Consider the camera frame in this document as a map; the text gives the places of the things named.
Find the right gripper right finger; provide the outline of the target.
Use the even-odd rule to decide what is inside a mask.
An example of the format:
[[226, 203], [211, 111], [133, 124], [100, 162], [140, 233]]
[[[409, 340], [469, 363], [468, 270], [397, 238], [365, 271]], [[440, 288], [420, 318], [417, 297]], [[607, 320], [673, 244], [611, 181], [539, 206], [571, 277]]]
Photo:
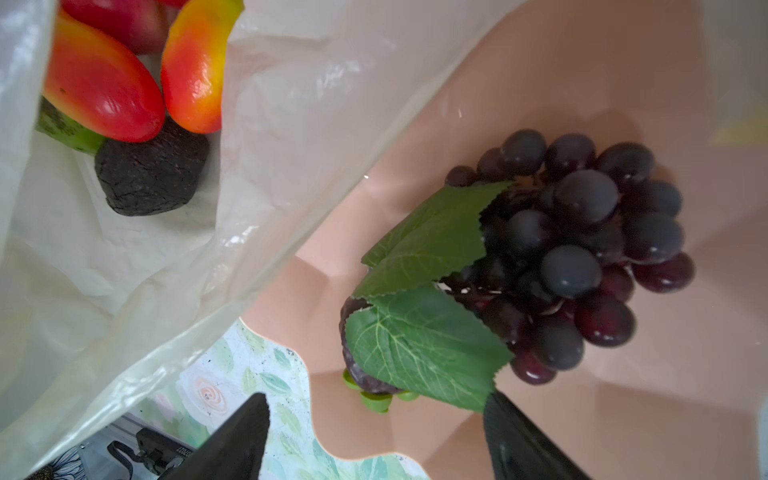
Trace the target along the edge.
[[486, 400], [483, 428], [496, 479], [589, 479], [500, 391], [494, 391]]

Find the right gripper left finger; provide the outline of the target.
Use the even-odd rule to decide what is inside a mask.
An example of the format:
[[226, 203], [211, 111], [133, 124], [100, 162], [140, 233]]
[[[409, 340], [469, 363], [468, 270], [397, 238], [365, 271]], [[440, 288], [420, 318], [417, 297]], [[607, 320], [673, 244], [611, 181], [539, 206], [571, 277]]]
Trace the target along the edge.
[[161, 479], [258, 480], [270, 428], [264, 393], [255, 393], [195, 452]]

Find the pink scalloped fruit plate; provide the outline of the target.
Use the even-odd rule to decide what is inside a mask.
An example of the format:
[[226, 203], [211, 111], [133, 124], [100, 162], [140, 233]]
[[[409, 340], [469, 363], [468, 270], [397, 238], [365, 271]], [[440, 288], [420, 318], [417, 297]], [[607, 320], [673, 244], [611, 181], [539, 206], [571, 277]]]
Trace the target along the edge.
[[508, 14], [244, 316], [308, 370], [312, 423], [332, 455], [396, 452], [435, 479], [489, 479], [472, 412], [428, 398], [366, 409], [342, 378], [344, 300], [361, 257], [458, 164], [521, 128], [583, 132], [599, 148], [646, 144], [684, 197], [695, 261], [676, 294], [637, 289], [624, 347], [589, 346], [580, 366], [503, 391], [595, 479], [756, 479], [767, 397], [767, 149], [711, 137], [696, 1], [531, 1]]

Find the dark purple grape bunch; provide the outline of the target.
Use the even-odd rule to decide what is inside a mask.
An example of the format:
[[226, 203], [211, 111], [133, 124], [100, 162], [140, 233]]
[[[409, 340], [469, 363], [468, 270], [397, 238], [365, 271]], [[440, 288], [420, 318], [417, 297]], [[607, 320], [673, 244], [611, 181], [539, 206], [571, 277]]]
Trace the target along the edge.
[[696, 267], [678, 222], [683, 198], [625, 141], [513, 132], [475, 166], [458, 165], [362, 257], [350, 296], [369, 307], [346, 337], [369, 375], [480, 411], [509, 366], [542, 385], [587, 345], [616, 348], [637, 329], [636, 287], [686, 288]]

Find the translucent cream plastic bag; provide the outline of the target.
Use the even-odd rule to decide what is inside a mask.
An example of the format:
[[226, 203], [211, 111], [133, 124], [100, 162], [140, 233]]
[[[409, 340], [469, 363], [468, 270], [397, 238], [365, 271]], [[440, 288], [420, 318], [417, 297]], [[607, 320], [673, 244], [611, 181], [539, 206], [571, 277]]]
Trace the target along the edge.
[[34, 129], [53, 1], [1, 5], [1, 475], [21, 479], [186, 369], [363, 178], [512, 1], [249, 1], [199, 195], [106, 204]]

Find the dark avocado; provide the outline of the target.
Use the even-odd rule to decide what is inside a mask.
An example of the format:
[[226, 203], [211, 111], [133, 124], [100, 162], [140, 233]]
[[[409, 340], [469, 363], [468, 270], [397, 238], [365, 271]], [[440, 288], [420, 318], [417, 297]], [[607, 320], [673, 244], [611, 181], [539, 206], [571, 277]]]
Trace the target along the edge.
[[112, 210], [129, 217], [150, 216], [178, 209], [193, 198], [209, 152], [205, 135], [167, 118], [149, 141], [105, 140], [94, 157], [94, 169]]

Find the green bumpy fruit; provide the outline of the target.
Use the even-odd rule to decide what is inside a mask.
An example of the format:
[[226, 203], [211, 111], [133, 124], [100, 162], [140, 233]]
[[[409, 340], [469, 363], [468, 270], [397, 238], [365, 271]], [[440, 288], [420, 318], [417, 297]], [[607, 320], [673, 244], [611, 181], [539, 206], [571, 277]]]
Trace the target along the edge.
[[106, 138], [63, 114], [41, 97], [35, 129], [53, 140], [82, 153], [94, 156]]

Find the red yellow peach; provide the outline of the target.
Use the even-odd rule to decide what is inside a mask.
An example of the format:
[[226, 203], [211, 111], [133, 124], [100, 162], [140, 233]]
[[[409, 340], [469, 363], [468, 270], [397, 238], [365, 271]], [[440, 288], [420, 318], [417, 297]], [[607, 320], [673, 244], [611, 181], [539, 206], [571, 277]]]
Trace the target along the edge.
[[162, 129], [166, 110], [145, 65], [122, 43], [60, 9], [42, 97], [105, 137], [145, 142]]

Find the small orange fruit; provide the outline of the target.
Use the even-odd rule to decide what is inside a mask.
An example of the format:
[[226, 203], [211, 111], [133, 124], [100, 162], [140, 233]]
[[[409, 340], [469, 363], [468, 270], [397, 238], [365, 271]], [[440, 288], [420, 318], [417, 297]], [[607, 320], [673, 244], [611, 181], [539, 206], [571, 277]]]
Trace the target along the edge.
[[168, 114], [188, 131], [221, 129], [227, 41], [243, 10], [241, 0], [191, 0], [170, 27], [161, 59], [162, 92]]

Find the red apple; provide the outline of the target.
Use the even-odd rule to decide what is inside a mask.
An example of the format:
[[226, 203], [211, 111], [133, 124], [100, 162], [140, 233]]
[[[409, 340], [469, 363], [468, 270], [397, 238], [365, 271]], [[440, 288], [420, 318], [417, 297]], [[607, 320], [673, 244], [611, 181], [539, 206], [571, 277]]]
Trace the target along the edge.
[[151, 0], [62, 0], [74, 19], [113, 37], [137, 55], [163, 50], [169, 30], [165, 7]]

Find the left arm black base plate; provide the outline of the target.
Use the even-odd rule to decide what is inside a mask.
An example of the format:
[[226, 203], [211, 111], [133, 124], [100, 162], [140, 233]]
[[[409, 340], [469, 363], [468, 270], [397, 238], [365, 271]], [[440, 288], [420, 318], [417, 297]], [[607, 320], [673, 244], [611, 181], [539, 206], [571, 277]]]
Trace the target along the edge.
[[149, 428], [139, 430], [135, 439], [137, 450], [118, 440], [107, 445], [107, 452], [126, 469], [129, 479], [134, 477], [134, 465], [142, 465], [158, 479], [166, 479], [194, 453], [193, 449]]

